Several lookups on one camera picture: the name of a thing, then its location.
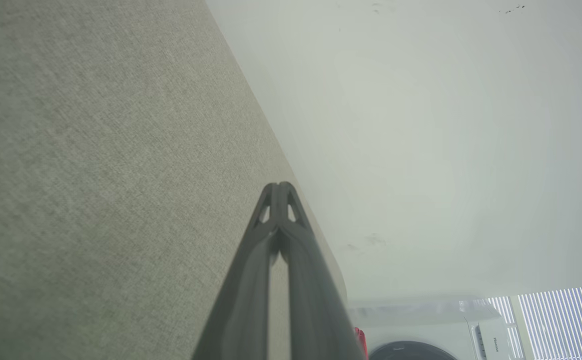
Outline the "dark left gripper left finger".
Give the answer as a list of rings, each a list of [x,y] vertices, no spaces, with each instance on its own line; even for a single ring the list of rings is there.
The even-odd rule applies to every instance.
[[[268,360],[269,285],[277,260],[278,224],[262,214],[273,207],[274,183],[256,203],[192,360]]]

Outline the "dark round washing machine door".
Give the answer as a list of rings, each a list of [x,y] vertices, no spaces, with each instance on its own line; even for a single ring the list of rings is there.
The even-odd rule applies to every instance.
[[[426,342],[393,341],[373,350],[368,360],[457,360],[450,353]]]

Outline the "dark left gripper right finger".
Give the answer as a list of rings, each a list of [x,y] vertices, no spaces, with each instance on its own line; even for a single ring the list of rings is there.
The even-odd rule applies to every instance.
[[[280,183],[291,360],[366,360],[295,187]]]

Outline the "red basketball jersey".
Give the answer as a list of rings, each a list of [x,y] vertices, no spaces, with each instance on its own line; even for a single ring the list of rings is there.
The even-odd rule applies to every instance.
[[[355,337],[358,341],[358,344],[359,344],[360,349],[361,349],[362,354],[363,354],[363,360],[369,360],[367,340],[366,340],[366,336],[365,336],[364,331],[361,328],[356,326],[354,328],[354,332],[355,332]]]

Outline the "white washing machine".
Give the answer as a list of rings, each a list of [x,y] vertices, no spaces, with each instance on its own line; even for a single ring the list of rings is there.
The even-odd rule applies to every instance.
[[[358,303],[352,325],[365,333],[368,356],[385,344],[430,344],[456,360],[513,360],[504,317],[485,300]]]

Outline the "white window blinds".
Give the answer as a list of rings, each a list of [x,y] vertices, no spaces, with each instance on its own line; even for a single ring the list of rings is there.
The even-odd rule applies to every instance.
[[[582,360],[582,287],[490,297],[513,360]]]

